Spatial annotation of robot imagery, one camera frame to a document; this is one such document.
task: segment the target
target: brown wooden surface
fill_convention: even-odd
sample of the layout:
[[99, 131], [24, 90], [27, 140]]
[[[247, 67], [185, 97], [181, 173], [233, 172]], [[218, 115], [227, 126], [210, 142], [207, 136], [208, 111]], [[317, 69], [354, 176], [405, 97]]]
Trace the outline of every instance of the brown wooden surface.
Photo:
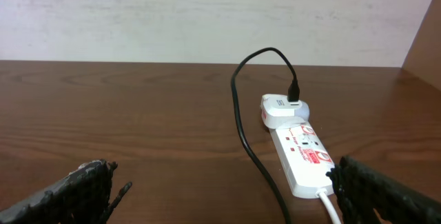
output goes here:
[[[109, 223], [283, 223], [236, 133], [235, 67], [0, 61], [0, 208], [105, 158], [119, 163], [115, 187], [134, 183]], [[441, 92], [397, 68], [296, 70], [335, 161], [350, 154], [441, 201]], [[260, 119], [262, 94], [290, 81], [285, 66], [247, 65], [243, 125], [293, 223], [326, 223], [319, 200], [291, 195]]]
[[422, 80], [441, 90], [441, 0], [432, 0], [403, 64]]

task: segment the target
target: white plug adapter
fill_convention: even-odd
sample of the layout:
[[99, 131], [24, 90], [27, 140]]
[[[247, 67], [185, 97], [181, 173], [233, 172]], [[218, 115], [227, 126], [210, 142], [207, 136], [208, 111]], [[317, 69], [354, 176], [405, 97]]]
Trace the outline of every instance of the white plug adapter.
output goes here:
[[300, 198], [333, 194], [326, 172], [334, 168], [334, 162], [308, 122], [308, 105], [290, 103], [284, 95], [266, 94], [260, 107], [292, 194]]

